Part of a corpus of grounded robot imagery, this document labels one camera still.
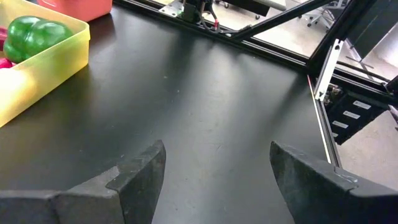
plastic container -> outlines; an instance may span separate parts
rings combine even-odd
[[[75,35],[12,68],[0,70],[0,127],[88,64],[87,23],[25,0],[0,0],[0,26],[8,27],[20,16],[62,22]]]
[[[92,21],[108,14],[112,0],[37,0],[38,4],[83,21]]]

red container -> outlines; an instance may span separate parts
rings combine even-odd
[[[37,0],[38,4],[81,21],[92,21],[108,14],[112,0]]]

black metal rod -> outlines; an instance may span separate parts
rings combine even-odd
[[[310,75],[319,76],[322,65],[328,53],[330,46],[335,39],[345,40],[351,31],[362,19],[362,17],[370,10],[377,0],[351,0],[340,17],[337,18],[335,23],[329,29],[326,36],[312,53],[307,67]]]
[[[284,22],[287,22],[291,19],[294,19],[298,16],[301,16],[307,12],[310,12],[316,8],[324,6],[333,0],[310,0],[306,3],[300,4],[296,7],[293,7],[289,10],[286,10],[272,18],[269,18],[265,21],[259,22],[258,24],[252,26],[250,29],[242,30],[232,36],[235,40],[244,40],[250,38],[256,34],[269,30],[275,26],[281,25]]]
[[[362,72],[363,74],[372,76],[372,77],[374,77],[374,78],[378,78],[378,79],[380,79],[380,80],[382,80],[382,81],[385,81],[385,82],[387,82],[387,83],[390,81],[388,78],[384,78],[384,77],[382,77],[382,76],[380,76],[380,75],[378,75],[378,74],[375,74],[375,73],[373,73],[373,72],[369,72],[369,71],[366,71],[366,70],[364,70],[364,69],[357,68],[357,67],[355,67],[354,65],[350,65],[350,64],[345,63],[345,62],[337,62],[337,64],[342,65],[342,66],[346,66],[346,67],[348,67],[348,68],[350,68],[350,69],[352,69],[352,70],[356,70],[356,71],[358,71],[358,72]]]
[[[374,99],[378,102],[398,107],[398,98],[387,94],[385,90],[377,90],[337,74],[333,74],[330,83],[343,87],[354,93]]]
[[[354,82],[362,83],[363,85],[366,85],[368,87],[380,90],[380,91],[385,91],[386,88],[382,83],[376,82],[370,78],[365,78],[362,75],[354,74],[346,70],[346,68],[335,68],[335,71],[333,72],[336,75],[341,75],[342,77],[348,78]]]
[[[250,43],[254,43],[254,44],[256,44],[256,45],[258,45],[260,47],[265,47],[267,49],[273,50],[273,51],[278,52],[280,54],[285,54],[286,56],[291,57],[291,58],[296,59],[296,60],[299,60],[301,62],[307,62],[307,60],[308,60],[307,56],[298,54],[298,53],[296,53],[294,51],[291,51],[289,49],[284,49],[282,47],[279,47],[278,45],[275,45],[275,44],[260,40],[260,39],[255,38],[255,37],[251,37],[250,39],[248,39],[248,41]]]
[[[319,118],[320,118],[321,128],[322,128],[323,133],[325,134],[325,143],[328,148],[330,162],[334,166],[341,168],[340,157],[338,155],[335,138],[333,137],[333,134],[332,134],[332,131],[330,128],[330,122],[329,122],[328,114],[325,109],[325,105],[323,105],[323,102],[320,100],[315,100],[315,104],[316,104],[318,113],[320,115]]]

metal frame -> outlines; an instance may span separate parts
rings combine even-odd
[[[333,71],[335,70],[338,57],[340,56],[341,48],[343,48],[344,41],[336,39],[333,46],[329,48],[328,55],[323,63],[322,71],[319,76],[317,86],[315,87],[315,99],[323,101],[328,90]]]
[[[315,49],[314,53],[309,58],[274,44],[267,43],[263,40],[259,40],[253,36],[285,23],[313,9],[321,7],[324,4],[328,4],[331,1],[332,0],[310,0],[305,4],[301,4],[290,10],[284,11],[273,18],[258,23],[257,25],[247,26],[239,31],[231,30],[227,27],[221,26],[222,32],[220,34],[214,34],[211,32],[206,32],[202,25],[191,24],[183,20],[159,13],[158,10],[164,7],[164,5],[161,3],[154,2],[152,0],[113,0],[115,4],[119,4],[130,9],[135,9],[138,13],[162,19],[163,21],[173,23],[176,26],[182,26],[186,29],[190,29],[191,31],[199,32],[203,35],[207,35],[211,38],[233,45],[234,47],[250,51],[260,57],[264,57],[278,63],[283,63],[290,68],[301,71],[301,73],[304,75],[309,75],[313,83],[315,83],[314,81],[320,76],[323,63],[326,59],[329,48],[333,45],[333,42],[336,39],[345,40],[349,30],[359,22],[360,18],[365,15],[365,13],[377,0],[351,0],[342,12],[341,16],[335,21],[329,32],[326,34],[326,36],[324,36],[318,47]],[[206,23],[208,26],[213,25],[212,22]],[[349,67],[359,72],[363,72],[385,82],[389,82],[389,80],[380,77],[379,75],[362,70],[360,68],[347,66],[347,64],[343,62],[337,62],[337,64]],[[398,99],[394,97],[392,93],[389,93],[382,83],[375,82],[374,80],[368,80],[359,75],[342,70],[341,68],[334,68],[330,81],[342,88],[347,88],[353,92],[375,99],[382,103],[398,106]],[[330,156],[332,163],[340,165],[338,162],[338,156],[336,156],[337,152],[335,149],[335,143],[333,136],[331,135],[330,126],[327,122],[325,109],[319,100],[316,100],[316,102],[317,110],[321,110],[321,113],[319,113],[321,116],[321,131],[324,132],[326,140],[328,139],[327,141],[329,143],[326,144],[328,151],[334,155]]]

metal bar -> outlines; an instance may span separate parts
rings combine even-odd
[[[341,75],[342,77],[349,78],[352,81],[362,83],[363,85],[369,86],[371,88],[384,91],[386,88],[383,86],[382,83],[376,82],[374,80],[368,79],[366,77],[362,77],[357,74],[353,74],[350,72],[347,72],[346,70],[343,70],[342,68],[335,68],[335,74],[336,75]]]
[[[251,26],[250,29],[244,29],[241,32],[238,32],[232,36],[235,40],[244,40],[250,38],[256,34],[269,30],[277,25],[281,25],[284,22],[287,22],[291,19],[294,19],[298,16],[301,16],[307,12],[310,12],[316,8],[324,6],[333,0],[309,0],[306,3],[300,4],[296,7],[293,7],[289,10],[281,12],[280,14],[267,19],[263,22],[260,22],[254,26]]]
[[[384,77],[382,77],[382,76],[380,76],[378,74],[375,74],[373,72],[369,72],[367,70],[363,70],[363,69],[357,68],[354,65],[350,65],[350,64],[345,63],[345,62],[337,62],[337,64],[338,65],[342,65],[342,66],[346,66],[347,68],[350,68],[352,70],[356,70],[357,72],[362,72],[365,75],[369,75],[371,77],[378,78],[378,79],[380,79],[382,81],[385,81],[385,82],[389,82],[390,81],[388,78],[384,78]]]
[[[393,95],[387,94],[385,91],[376,90],[362,83],[352,81],[349,78],[342,77],[341,75],[334,74],[330,83],[338,85],[342,88],[346,88],[354,93],[374,99],[378,102],[398,107],[398,98],[394,98]]]
[[[322,62],[335,39],[344,41],[349,31],[357,25],[376,1],[377,0],[351,0],[347,4],[340,17],[337,18],[329,32],[323,37],[318,47],[312,53],[307,63],[310,75],[318,76],[322,68]]]
[[[165,6],[165,4],[153,1],[153,0],[132,0],[132,1],[126,1],[126,2],[136,2],[136,3],[141,3],[141,4],[145,4],[148,5],[149,7],[153,7],[155,9],[161,9]]]
[[[325,136],[325,142],[326,146],[328,148],[328,153],[329,153],[329,158],[330,162],[337,167],[342,168],[341,166],[341,161],[340,161],[340,156],[338,155],[337,147],[336,147],[336,142],[335,139],[332,135],[332,131],[330,128],[330,123],[329,123],[329,118],[326,113],[325,106],[320,100],[315,100],[315,105],[318,110],[318,114],[320,117],[320,123],[322,127],[322,131]]]
[[[254,43],[260,47],[265,47],[267,49],[273,50],[275,52],[281,53],[281,54],[285,54],[288,57],[294,58],[296,60],[299,60],[301,62],[306,62],[308,60],[307,56],[304,56],[302,54],[298,54],[294,51],[279,47],[278,45],[269,43],[269,42],[265,42],[263,40],[260,40],[258,38],[255,37],[251,37],[250,39],[248,39],[248,42],[250,43]]]
[[[371,68],[371,69],[374,69],[374,67],[373,67],[372,65],[368,65],[368,64],[363,63],[363,62],[362,62],[363,59],[356,60],[355,58],[352,58],[352,57],[349,57],[349,56],[346,56],[346,58],[348,58],[348,59],[350,59],[350,60],[353,60],[354,62],[359,63],[359,64],[361,65],[361,67],[363,68],[363,70],[365,70],[365,71],[368,70],[368,69],[366,68],[366,66],[368,66],[368,67]]]
[[[256,53],[262,57],[274,60],[281,64],[285,64],[285,65],[289,66],[290,68],[297,69],[298,71],[301,71],[301,72],[306,71],[305,62],[291,58],[283,52],[275,52],[273,50],[258,46],[256,44],[251,43],[246,40],[244,40],[242,42],[237,42],[236,45],[241,46],[241,48],[244,48],[246,50],[249,50],[250,52]]]
[[[336,63],[343,44],[344,41],[336,39],[333,46],[329,49],[317,85],[315,87],[314,97],[316,100],[323,101],[325,98],[325,93],[328,89],[331,77],[333,76],[333,72],[335,71]]]

